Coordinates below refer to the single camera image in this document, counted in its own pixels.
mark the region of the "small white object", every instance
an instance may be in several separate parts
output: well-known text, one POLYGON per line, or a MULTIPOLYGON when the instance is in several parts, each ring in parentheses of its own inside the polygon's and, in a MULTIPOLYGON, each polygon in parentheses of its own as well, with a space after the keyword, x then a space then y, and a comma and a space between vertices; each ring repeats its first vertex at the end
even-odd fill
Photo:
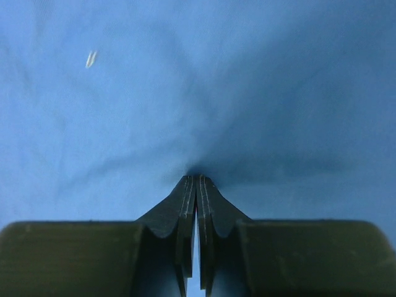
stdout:
POLYGON ((93 62, 95 62, 95 59, 97 57, 97 51, 91 51, 89 53, 88 59, 87 59, 87 63, 85 64, 85 68, 89 68, 92 66, 93 62))

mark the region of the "blue fabric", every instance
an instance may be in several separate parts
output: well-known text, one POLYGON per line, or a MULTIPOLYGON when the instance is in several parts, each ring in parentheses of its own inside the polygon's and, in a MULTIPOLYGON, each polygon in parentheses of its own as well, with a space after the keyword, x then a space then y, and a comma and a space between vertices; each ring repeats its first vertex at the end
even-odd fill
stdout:
POLYGON ((395 53, 396 1, 0 0, 0 226, 133 220, 200 171, 396 245, 395 53))

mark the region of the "blue background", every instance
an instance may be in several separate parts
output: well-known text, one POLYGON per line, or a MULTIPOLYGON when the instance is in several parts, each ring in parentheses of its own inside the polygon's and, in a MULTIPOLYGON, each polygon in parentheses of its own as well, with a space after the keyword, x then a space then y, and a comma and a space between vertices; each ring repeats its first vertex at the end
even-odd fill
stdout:
POLYGON ((396 1, 0 0, 0 84, 0 228, 134 220, 200 172, 396 245, 396 1))

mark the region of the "blue cloth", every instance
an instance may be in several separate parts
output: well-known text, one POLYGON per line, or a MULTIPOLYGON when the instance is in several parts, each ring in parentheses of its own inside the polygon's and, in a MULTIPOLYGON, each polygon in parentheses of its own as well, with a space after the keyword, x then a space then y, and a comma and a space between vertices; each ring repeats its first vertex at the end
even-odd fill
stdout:
POLYGON ((133 220, 200 172, 396 245, 395 53, 396 1, 0 0, 0 226, 133 220))

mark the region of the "blue surface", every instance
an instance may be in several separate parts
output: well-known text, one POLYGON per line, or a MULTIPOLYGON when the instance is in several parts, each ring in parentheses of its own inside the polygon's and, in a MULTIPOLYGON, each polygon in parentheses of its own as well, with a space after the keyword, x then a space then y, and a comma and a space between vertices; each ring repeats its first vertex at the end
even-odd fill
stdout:
POLYGON ((396 245, 395 53, 396 1, 0 0, 0 227, 133 220, 199 171, 396 245))

